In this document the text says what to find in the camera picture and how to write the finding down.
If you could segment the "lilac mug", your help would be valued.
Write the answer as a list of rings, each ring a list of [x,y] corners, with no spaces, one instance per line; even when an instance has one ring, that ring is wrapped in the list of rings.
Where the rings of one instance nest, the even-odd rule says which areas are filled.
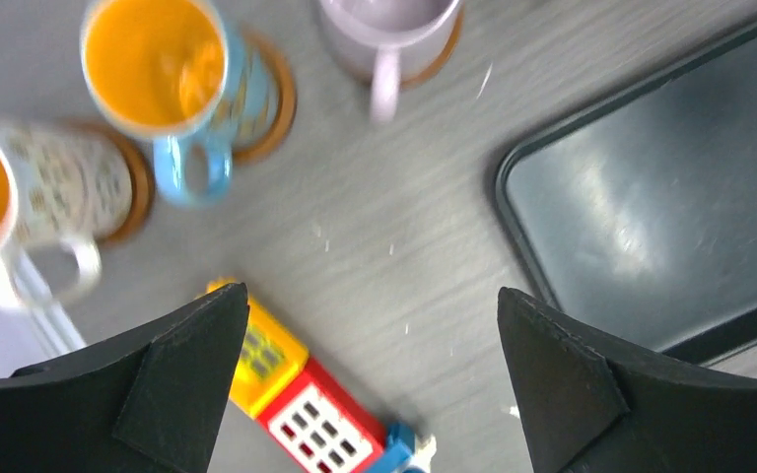
[[[391,120],[398,107],[399,49],[434,34],[461,0],[317,1],[324,38],[339,65],[370,86],[372,121]]]

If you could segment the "blue mug orange inside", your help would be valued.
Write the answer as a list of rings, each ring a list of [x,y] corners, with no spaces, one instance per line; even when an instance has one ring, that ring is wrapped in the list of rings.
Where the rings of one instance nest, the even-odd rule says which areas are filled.
[[[103,116],[149,142],[161,194],[178,206],[223,198],[233,147],[270,124],[267,67],[209,1],[96,1],[80,35],[83,75]]]

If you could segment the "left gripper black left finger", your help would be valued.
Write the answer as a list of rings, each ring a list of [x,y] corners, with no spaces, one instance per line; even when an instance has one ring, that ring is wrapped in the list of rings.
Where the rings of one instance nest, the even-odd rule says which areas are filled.
[[[0,472],[204,472],[248,321],[231,283],[0,378]]]

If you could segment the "white mug orange inside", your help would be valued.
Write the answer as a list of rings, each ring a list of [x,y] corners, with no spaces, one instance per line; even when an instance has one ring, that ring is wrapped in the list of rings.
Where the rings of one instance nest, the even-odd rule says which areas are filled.
[[[0,308],[66,304],[99,280],[101,238],[123,226],[134,201],[125,152],[97,129],[0,119]],[[60,247],[77,263],[63,288],[36,296],[18,281],[27,251]]]

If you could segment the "dark wooden coaster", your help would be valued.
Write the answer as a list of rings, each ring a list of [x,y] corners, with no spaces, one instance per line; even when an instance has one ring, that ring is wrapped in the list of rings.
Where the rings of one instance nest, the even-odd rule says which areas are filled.
[[[447,63],[459,41],[465,5],[451,14],[434,34],[399,49],[402,90],[420,86],[436,75]]]

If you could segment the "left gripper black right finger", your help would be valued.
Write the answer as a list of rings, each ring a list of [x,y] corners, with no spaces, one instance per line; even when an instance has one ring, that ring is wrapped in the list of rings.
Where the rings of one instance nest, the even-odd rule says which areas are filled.
[[[511,288],[498,326],[537,472],[757,472],[757,378],[691,365]]]

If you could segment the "brown wooden coaster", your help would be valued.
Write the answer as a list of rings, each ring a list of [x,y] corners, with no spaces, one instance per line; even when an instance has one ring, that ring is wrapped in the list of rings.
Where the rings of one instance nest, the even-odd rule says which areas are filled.
[[[259,53],[267,67],[271,85],[268,87],[268,105],[265,111],[271,116],[268,129],[249,145],[233,147],[233,161],[245,165],[267,158],[287,139],[292,130],[298,104],[296,81],[292,67],[282,49],[266,34],[248,26],[241,27],[247,44]]]
[[[153,209],[156,184],[149,161],[137,144],[107,123],[80,117],[61,117],[57,122],[103,136],[111,142],[126,162],[132,187],[132,201],[128,215],[111,233],[102,235],[101,246],[119,245],[136,236],[144,227]]]

